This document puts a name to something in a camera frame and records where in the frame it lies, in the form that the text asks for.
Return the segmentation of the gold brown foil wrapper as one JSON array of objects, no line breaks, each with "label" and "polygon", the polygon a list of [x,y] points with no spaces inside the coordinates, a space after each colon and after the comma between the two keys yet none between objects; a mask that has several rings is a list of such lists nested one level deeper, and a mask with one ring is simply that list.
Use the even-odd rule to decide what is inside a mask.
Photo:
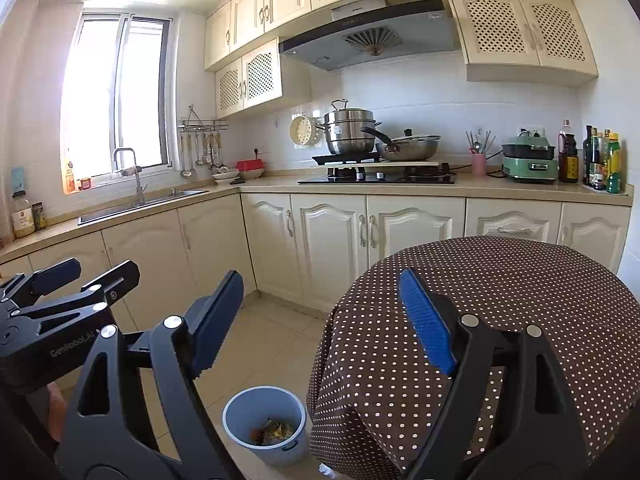
[{"label": "gold brown foil wrapper", "polygon": [[284,420],[267,419],[259,428],[250,432],[250,442],[258,446],[280,444],[294,434],[295,428]]}]

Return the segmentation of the steel kitchen sink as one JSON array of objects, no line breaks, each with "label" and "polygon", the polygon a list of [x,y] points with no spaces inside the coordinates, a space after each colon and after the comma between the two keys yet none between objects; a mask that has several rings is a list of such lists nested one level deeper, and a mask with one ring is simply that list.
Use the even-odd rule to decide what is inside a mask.
[{"label": "steel kitchen sink", "polygon": [[83,214],[77,220],[78,226],[84,226],[85,224],[101,221],[107,218],[113,218],[120,214],[126,214],[129,211],[140,210],[146,207],[152,207],[160,204],[172,203],[175,200],[182,200],[192,196],[198,196],[204,194],[204,190],[182,190],[172,191],[167,196],[157,198],[146,198],[143,203],[133,202],[126,203],[119,206],[111,206],[98,211],[90,212],[90,214]]}]

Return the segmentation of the chrome kitchen faucet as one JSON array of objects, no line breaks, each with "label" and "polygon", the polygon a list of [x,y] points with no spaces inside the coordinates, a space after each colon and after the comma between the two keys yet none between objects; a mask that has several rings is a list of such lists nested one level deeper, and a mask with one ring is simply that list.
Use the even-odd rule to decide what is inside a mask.
[{"label": "chrome kitchen faucet", "polygon": [[[130,153],[132,155],[132,165],[120,168],[118,166],[118,155],[124,153]],[[134,180],[136,180],[136,201],[134,203],[138,206],[143,206],[145,204],[145,196],[144,187],[142,186],[140,179],[141,167],[138,165],[137,154],[134,149],[127,148],[126,146],[123,146],[122,148],[115,148],[113,151],[113,162],[115,164],[116,171],[122,177],[134,177]]]}]

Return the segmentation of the light blue trash bin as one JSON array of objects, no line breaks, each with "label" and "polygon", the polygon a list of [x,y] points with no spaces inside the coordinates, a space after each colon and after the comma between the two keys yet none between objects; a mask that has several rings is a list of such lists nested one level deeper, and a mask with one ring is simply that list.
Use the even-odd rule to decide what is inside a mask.
[{"label": "light blue trash bin", "polygon": [[221,416],[228,437],[269,466],[291,466],[308,454],[307,412],[292,392],[276,386],[245,389]]}]

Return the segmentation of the clear jar white label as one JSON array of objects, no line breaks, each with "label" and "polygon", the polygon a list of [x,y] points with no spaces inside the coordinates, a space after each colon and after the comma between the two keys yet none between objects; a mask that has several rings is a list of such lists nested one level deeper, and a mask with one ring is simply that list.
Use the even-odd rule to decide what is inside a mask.
[{"label": "clear jar white label", "polygon": [[11,214],[13,234],[16,238],[29,236],[35,232],[35,220],[32,215],[32,205],[29,203],[24,190],[12,194],[13,211]]}]

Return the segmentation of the red container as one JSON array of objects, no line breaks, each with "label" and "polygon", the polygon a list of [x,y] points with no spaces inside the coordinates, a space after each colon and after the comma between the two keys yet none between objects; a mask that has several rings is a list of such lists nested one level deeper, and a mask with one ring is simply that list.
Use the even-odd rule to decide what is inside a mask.
[{"label": "red container", "polygon": [[236,169],[243,180],[253,180],[264,174],[266,165],[260,158],[245,159],[236,163]]}]

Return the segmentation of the hanging utensil rack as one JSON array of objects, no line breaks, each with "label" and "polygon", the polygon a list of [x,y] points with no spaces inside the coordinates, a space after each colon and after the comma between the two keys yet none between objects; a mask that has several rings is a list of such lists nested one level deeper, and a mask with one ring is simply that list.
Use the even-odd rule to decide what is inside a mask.
[{"label": "hanging utensil rack", "polygon": [[204,171],[212,177],[230,171],[224,164],[221,136],[228,128],[225,120],[202,119],[194,105],[189,105],[186,118],[179,119],[177,124],[183,179],[195,180]]}]

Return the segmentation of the brown polka dot tablecloth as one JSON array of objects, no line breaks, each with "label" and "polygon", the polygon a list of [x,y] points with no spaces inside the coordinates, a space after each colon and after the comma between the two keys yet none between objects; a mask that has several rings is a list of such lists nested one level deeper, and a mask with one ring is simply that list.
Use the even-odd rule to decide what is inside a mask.
[{"label": "brown polka dot tablecloth", "polygon": [[403,249],[329,314],[307,411],[354,479],[637,478],[638,300],[564,246]]}]

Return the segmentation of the cream base cabinets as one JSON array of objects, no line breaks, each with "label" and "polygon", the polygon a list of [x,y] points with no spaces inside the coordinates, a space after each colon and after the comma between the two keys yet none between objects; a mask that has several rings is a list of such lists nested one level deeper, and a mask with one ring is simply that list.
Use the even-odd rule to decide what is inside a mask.
[{"label": "cream base cabinets", "polygon": [[565,245],[610,270],[620,266],[627,206],[437,196],[247,193],[110,222],[54,230],[1,257],[4,278],[76,258],[88,280],[126,260],[140,283],[115,309],[145,330],[210,292],[229,270],[264,292],[326,312],[369,266],[401,249],[493,235]]}]

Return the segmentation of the stainless steamer pot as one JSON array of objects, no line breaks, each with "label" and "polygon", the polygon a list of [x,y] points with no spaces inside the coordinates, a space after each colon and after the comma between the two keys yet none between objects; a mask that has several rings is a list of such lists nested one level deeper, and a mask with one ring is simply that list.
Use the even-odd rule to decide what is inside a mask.
[{"label": "stainless steamer pot", "polygon": [[379,124],[370,110],[350,107],[346,99],[337,99],[331,102],[331,109],[323,115],[317,127],[323,132],[332,155],[347,155],[372,152],[375,137],[361,129],[374,128]]}]

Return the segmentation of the green bottle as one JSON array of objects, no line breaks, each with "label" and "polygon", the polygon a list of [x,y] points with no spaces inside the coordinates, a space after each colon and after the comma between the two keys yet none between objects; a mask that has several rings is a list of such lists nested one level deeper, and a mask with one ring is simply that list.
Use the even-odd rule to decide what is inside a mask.
[{"label": "green bottle", "polygon": [[615,132],[608,134],[608,180],[606,190],[610,194],[620,194],[622,178],[620,177],[620,137]]}]

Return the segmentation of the dark soy sauce bottle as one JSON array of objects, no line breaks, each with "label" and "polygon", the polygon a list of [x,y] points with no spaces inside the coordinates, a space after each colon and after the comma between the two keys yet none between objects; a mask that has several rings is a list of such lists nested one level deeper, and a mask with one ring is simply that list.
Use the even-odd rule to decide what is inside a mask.
[{"label": "dark soy sauce bottle", "polygon": [[579,159],[577,144],[570,121],[563,120],[558,134],[559,180],[564,183],[577,183],[579,177]]}]

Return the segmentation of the green electric cooker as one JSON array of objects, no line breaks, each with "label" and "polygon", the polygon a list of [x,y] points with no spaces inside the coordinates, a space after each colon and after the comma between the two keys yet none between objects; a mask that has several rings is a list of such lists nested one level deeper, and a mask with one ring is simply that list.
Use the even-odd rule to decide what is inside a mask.
[{"label": "green electric cooker", "polygon": [[558,178],[555,147],[545,136],[522,130],[502,144],[502,171],[514,181],[553,183]]}]

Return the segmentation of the pink utensil cup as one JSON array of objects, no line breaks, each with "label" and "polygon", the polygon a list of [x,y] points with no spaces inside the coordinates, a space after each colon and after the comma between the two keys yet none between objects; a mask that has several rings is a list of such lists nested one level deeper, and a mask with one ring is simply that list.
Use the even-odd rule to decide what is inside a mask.
[{"label": "pink utensil cup", "polygon": [[483,153],[473,153],[471,169],[474,177],[484,178],[487,174],[486,155]]}]

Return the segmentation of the black gas stove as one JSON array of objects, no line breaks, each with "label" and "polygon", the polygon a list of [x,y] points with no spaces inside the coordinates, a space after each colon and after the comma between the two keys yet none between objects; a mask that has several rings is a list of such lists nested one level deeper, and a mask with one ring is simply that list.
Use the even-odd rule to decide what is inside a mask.
[{"label": "black gas stove", "polygon": [[389,162],[378,153],[316,156],[319,177],[298,184],[454,184],[457,176],[446,162]]}]

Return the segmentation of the steel wok with lid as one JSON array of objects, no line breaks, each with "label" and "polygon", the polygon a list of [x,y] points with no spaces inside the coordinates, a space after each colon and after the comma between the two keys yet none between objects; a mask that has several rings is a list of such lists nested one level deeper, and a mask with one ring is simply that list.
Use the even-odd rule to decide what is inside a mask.
[{"label": "steel wok with lid", "polygon": [[389,162],[425,162],[436,154],[440,140],[440,136],[434,134],[415,136],[410,129],[397,138],[390,138],[371,127],[361,127],[360,131],[375,137],[376,151]]}]

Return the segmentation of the grey range hood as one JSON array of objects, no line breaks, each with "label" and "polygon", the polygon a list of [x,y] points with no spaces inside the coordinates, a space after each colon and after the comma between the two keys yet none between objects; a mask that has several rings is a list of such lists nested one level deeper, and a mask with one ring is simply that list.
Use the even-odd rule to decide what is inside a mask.
[{"label": "grey range hood", "polygon": [[442,0],[419,0],[340,18],[279,44],[288,58],[333,72],[348,66],[460,48]]}]

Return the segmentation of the cream upper cabinets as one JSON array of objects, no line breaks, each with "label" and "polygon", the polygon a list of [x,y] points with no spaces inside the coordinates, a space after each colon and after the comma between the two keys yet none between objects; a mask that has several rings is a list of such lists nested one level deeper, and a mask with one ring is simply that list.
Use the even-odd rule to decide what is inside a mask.
[{"label": "cream upper cabinets", "polygon": [[307,101],[314,69],[451,50],[470,81],[599,73],[574,0],[227,0],[206,22],[205,68],[228,117]]}]

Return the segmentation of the window with frame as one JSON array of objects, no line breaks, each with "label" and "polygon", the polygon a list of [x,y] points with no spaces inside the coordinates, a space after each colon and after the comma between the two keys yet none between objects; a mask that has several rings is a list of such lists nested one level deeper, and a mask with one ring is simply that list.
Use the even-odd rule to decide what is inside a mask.
[{"label": "window with frame", "polygon": [[169,18],[85,13],[70,45],[61,98],[63,176],[78,186],[132,166],[170,165]]}]

